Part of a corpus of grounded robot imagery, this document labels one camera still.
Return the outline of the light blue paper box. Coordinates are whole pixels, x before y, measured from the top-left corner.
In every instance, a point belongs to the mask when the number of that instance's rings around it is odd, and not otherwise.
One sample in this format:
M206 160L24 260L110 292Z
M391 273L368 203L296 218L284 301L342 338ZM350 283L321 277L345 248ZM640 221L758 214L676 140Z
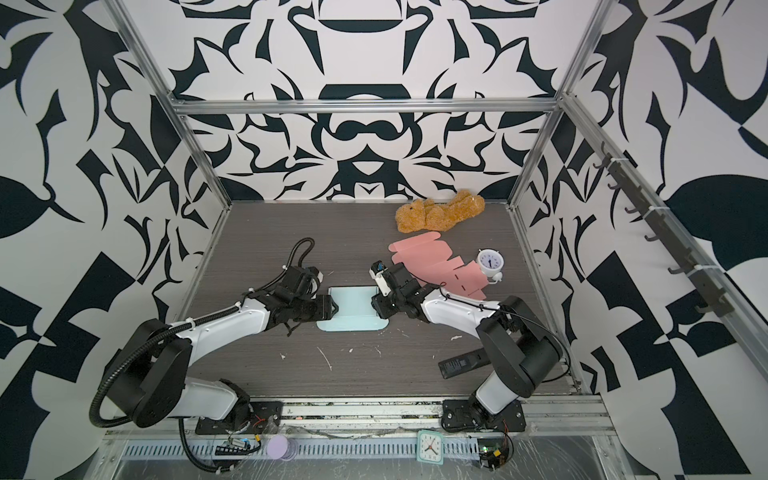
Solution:
M324 332L380 331L389 325L372 307L372 298L379 293L376 286L330 287L328 294L338 306L330 320L317 327Z

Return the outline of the purple round disc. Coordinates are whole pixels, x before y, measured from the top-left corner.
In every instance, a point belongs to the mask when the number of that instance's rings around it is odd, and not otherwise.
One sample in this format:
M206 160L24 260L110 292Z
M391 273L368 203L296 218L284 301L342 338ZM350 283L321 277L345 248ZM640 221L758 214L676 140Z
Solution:
M275 435L267 443L266 453L272 460L290 461L298 452L298 444L292 438Z

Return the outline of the left circuit board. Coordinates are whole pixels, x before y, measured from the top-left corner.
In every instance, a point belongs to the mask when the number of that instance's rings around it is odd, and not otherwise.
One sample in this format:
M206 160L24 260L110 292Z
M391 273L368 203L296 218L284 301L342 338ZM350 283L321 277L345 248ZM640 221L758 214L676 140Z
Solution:
M215 455L223 456L249 456L261 450L262 441L259 436L253 439L229 438L223 444L215 447Z

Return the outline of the white alarm clock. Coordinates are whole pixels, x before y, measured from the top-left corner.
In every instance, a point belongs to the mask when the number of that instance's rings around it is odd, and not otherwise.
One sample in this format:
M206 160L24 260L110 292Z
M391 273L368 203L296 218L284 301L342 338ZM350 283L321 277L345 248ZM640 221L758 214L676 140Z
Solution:
M497 284L503 279L505 261L501 253L493 249L482 249L478 252L476 263L490 284Z

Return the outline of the wall hook rail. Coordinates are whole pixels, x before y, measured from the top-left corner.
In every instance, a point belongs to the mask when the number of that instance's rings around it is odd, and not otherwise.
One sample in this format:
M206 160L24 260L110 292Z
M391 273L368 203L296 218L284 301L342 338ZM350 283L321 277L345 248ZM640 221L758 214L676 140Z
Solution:
M629 215L642 219L652 230L645 236L648 242L659 242L674 260L667 269L671 275L683 275L695 287L704 301L697 309L700 313L713 313L721 318L735 308L728 298L725 282L719 278L721 269L698 250L696 242L677 219L673 211L655 193L638 173L628 158L615 157L607 152L595 165L614 179L612 190L620 190L630 202L625 209Z

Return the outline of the circuit board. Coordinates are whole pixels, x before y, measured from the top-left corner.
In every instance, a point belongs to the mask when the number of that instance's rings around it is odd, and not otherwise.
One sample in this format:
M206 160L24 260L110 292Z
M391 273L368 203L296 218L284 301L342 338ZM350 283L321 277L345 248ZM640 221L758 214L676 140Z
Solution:
M261 450L262 441L259 436L253 439L229 438L223 444L215 447L215 455L223 456L249 456Z
M513 457L514 444L509 437L479 439L478 455L481 468L495 471Z

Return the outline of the teal square clock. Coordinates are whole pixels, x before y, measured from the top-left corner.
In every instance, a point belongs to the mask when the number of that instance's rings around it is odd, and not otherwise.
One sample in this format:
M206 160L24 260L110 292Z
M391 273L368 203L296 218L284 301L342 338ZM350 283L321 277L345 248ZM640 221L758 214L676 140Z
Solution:
M420 463L444 463L443 435L437 431L420 430L417 433L416 459Z

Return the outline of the pink flat paper box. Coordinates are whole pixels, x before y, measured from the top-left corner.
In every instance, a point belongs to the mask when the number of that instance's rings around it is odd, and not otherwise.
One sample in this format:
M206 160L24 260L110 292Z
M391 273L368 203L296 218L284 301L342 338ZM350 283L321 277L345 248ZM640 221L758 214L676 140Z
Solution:
M465 262L455 255L439 232L427 232L399 240L388 246L394 264L402 263L424 284L442 286L449 293L474 300L486 298L483 289L489 285L476 261Z

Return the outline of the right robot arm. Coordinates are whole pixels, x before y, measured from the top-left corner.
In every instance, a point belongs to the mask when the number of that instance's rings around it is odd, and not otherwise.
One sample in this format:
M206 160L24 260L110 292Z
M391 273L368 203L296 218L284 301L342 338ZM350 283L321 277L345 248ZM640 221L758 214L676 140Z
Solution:
M475 301L420 280L404 264L377 261L370 276L379 292L371 299L379 317L402 313L477 338L492 373L470 396L469 406L482 417L499 416L514 401L530 397L568 351L519 297L502 302Z

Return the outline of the brown teddy bear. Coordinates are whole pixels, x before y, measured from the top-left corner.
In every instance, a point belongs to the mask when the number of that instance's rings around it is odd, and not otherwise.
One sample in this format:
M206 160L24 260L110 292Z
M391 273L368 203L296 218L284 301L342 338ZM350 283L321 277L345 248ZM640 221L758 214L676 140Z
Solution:
M446 203L436 203L433 199L414 200L397 209L396 227L400 233L422 230L445 232L458 223L480 215L485 206L482 196L468 190L459 191Z

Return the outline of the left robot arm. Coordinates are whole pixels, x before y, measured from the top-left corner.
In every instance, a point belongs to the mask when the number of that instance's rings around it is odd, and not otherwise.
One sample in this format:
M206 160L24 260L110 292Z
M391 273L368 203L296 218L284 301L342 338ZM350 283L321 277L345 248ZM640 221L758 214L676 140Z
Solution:
M90 423L100 429L146 428L174 419L184 454L197 469L217 475L232 471L232 464L206 463L193 453L186 420L209 420L228 435L239 435L260 419L240 386L227 379L195 379L188 370L243 338L279 326L293 332L302 323L332 319L339 307L321 293L319 269L304 263L314 246L311 237L298 240L275 278L249 289L231 306L170 324L141 323L106 368L89 406Z

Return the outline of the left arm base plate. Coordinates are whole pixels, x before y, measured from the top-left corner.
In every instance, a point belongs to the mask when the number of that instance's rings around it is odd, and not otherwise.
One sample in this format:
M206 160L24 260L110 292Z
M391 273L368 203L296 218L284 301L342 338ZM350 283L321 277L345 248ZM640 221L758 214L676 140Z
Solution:
M280 401L256 401L248 406L235 405L223 420L200 419L195 427L197 435L262 435L279 430L284 404Z

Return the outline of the black remote control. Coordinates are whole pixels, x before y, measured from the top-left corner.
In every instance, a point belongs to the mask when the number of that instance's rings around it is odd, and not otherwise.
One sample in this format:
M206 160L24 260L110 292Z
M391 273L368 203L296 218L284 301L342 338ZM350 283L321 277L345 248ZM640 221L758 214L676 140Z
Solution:
M491 363L483 348L442 360L438 368L444 379L450 379L482 368Z

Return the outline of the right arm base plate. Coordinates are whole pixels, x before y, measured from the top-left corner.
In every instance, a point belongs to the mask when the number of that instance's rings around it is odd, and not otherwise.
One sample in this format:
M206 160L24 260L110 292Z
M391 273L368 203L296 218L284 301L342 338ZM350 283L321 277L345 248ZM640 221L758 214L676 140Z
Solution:
M524 432L527 428L522 405L514 400L501 412L492 414L474 398L444 400L440 426L449 433L460 432Z

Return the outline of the right circuit board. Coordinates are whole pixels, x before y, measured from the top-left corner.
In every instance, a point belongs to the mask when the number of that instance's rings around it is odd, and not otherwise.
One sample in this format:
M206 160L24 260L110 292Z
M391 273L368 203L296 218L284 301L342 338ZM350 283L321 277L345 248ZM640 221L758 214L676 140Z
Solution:
M479 439L478 455L481 468L495 471L513 457L514 444L509 437Z

